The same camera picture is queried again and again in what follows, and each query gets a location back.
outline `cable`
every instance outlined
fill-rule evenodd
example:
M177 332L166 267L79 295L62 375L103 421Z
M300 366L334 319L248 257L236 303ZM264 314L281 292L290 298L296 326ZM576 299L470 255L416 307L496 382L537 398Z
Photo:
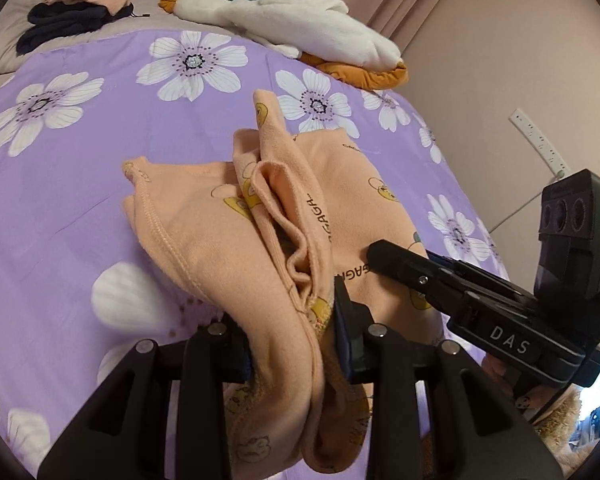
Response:
M558 174L556 176L554 176L550 181L549 184L553 184L554 182L558 182L560 179L562 179L564 177L564 172L562 170L560 170L558 172ZM538 198L540 195L542 195L542 192L544 191L544 187L538 191L535 195L533 195L529 200L527 200L525 203L523 203L523 205L521 205L518 209L516 209L513 213L511 213L508 216L505 216L503 220L501 220L500 222L498 222L496 225L494 225L494 227L492 227L491 229L489 229L489 234L493 233L498 227L500 227L502 224L504 224L504 222L506 222L507 220L509 220L512 216L516 215L517 213L519 213L520 211L522 211L526 206L528 206L529 204L531 204L536 198Z

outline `pillow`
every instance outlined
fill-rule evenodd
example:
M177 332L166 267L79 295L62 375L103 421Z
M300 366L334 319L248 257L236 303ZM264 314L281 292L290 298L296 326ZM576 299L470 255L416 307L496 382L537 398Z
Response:
M24 32L33 25L27 21L31 8L44 0L8 0L0 12L0 74L15 72L30 56L37 52L53 50L76 43L109 38L116 34L142 30L148 28L162 28L169 30L201 30L218 32L219 34L233 35L231 31L212 25L186 22L177 16L169 14L158 6L160 0L131 0L134 4L134 14L141 16L149 14L147 18L122 18L116 22L107 23L95 32L86 32L76 36L55 38L40 45L33 52L24 56L16 53L16 43Z

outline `purple bedsheet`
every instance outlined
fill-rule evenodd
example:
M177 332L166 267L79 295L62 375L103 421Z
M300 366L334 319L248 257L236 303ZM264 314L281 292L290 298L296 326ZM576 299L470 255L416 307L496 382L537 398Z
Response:
M32 472L136 340L186 338L215 314L143 253L122 162L230 160L258 88L280 97L293 134L346 128L427 249L504 275L431 132L392 92L217 34L144 30L37 54L0 89L0 434ZM364 461L341 475L362 478Z

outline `orange plush fabric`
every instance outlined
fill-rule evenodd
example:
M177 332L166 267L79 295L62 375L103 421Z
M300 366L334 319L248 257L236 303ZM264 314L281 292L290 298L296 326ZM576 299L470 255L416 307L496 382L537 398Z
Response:
M299 57L303 63L313 66L330 75L338 81L350 84L363 90L389 90L396 88L409 80L409 72L404 63L400 62L388 72L371 72L366 68L345 63L327 62L320 57L303 52Z
M158 7L164 9L165 12L168 12L169 14L173 14L173 7L175 7L177 1L178 0L160 0Z

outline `metal screw head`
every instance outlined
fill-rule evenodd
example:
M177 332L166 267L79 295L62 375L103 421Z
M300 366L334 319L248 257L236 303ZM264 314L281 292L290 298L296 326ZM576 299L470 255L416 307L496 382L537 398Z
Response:
M373 323L373 325L369 325L367 331L375 337L384 337L386 335L386 327L381 323Z
M460 345L451 339L443 341L440 346L447 354L456 355L460 351Z
M206 331L211 335L222 335L226 332L226 325L220 322L212 323Z
M154 349L154 342L150 339L142 339L136 343L136 352L139 354L147 354Z

